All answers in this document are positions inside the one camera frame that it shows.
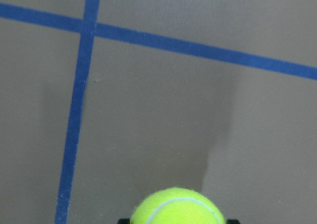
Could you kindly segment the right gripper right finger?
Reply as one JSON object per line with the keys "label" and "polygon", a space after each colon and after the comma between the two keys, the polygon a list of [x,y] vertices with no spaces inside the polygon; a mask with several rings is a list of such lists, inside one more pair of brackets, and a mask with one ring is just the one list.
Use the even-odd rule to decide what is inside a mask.
{"label": "right gripper right finger", "polygon": [[226,221],[226,224],[241,224],[239,220],[237,219],[228,219]]}

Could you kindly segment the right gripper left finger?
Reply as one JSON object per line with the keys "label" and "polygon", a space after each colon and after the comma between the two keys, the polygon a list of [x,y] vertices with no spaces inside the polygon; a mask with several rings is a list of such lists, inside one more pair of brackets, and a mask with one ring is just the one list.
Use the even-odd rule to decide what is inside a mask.
{"label": "right gripper left finger", "polygon": [[130,224],[130,219],[128,218],[122,218],[122,219],[119,219],[118,224]]}

